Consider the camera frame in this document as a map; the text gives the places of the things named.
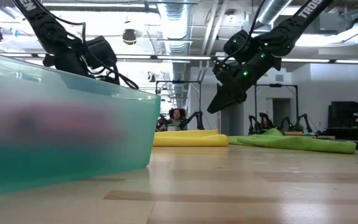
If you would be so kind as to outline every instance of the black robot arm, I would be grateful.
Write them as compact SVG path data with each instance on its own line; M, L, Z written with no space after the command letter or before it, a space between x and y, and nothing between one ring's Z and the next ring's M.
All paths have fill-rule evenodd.
M260 131L260 124L255 116L248 115L249 119L249 129L248 129L248 135L257 134Z
M266 119L267 124L269 125L270 128L275 128L273 122L269 119L269 116L265 113L260 112L259 113L260 116L260 125L264 125L264 119Z
M119 85L119 77L131 88L139 87L118 72L117 57L110 44L103 36L93 40L85 39L85 23L77 24L65 21L49 12L39 0L12 0L27 19L41 46L47 52L44 65L55 66L58 70L74 73L89 78L97 78L102 81ZM62 21L70 25L83 26L82 38L78 38L67 32L58 22ZM96 76L102 72L92 73L89 68L104 67L108 70L105 76ZM72 85L69 80L64 80L67 85Z
M281 69L281 57L288 55L306 28L328 7L333 0L307 0L291 18L279 23L274 29L255 38L241 30L224 45L229 56L216 61L213 73L222 85L217 86L216 96L208 107L208 112L218 112L232 104L246 100L246 91L272 67ZM260 12L265 0L257 10ZM234 57L237 65L226 63Z
M308 121L308 115L307 114L303 114L301 116L298 117L298 119L296 120L296 124L295 124L295 128L296 129L300 129L300 121L301 118L303 118L305 120L306 123L306 130L308 130L308 133L312 133L313 130L311 129L310 125L309 125L309 121Z
M197 129L198 129L198 130L204 130L204 126L203 126L203 112L202 112L202 111L196 111L196 112L194 112L189 118L181 120L181 121L180 121L180 124L179 124L179 128L183 129L187 124L190 123L190 121L191 121L194 117L197 119Z
M291 124L290 117L285 117L285 118L281 121L281 125L280 125L280 127L279 127L278 130L283 131L284 122L287 122L287 124L288 124L288 130L289 130L289 131L293 131L293 130L294 130L294 125Z

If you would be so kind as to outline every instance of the yellow foam mat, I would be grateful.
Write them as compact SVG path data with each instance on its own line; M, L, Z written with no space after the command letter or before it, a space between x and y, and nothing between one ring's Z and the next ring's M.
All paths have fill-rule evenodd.
M164 131L154 135L153 146L228 146L229 139L218 130Z

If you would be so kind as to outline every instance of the person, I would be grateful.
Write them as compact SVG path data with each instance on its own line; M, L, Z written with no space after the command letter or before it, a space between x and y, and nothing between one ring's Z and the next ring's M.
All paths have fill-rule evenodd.
M176 131L187 130L187 125L179 127L181 120L186 119L186 111L184 109L171 109L169 111L169 117L166 124L163 124L159 131L168 131L169 126L174 126Z
M157 126L155 127L155 131L160 131L160 128L167 123L168 120L164 117L164 115L160 114L160 119L157 121Z
M262 121L263 122L262 122L262 125L261 125L262 126L261 129L269 130L269 129L273 128L267 118L262 118Z

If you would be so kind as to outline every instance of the green cloth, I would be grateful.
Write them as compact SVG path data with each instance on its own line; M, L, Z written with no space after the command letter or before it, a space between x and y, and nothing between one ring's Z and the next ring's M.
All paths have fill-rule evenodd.
M277 129L269 129L263 134L251 136L229 136L229 144L345 154L354 154L356 151L354 142L339 142L303 136L284 136Z

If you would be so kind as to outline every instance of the door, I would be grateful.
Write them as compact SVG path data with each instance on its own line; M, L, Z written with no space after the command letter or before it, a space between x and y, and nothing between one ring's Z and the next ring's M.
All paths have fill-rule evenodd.
M292 124L295 124L296 121L293 121L291 115L291 99L289 98L273 98L273 124L276 127L280 127L281 122L285 117L290 117ZM283 131L288 130L287 122L284 124Z

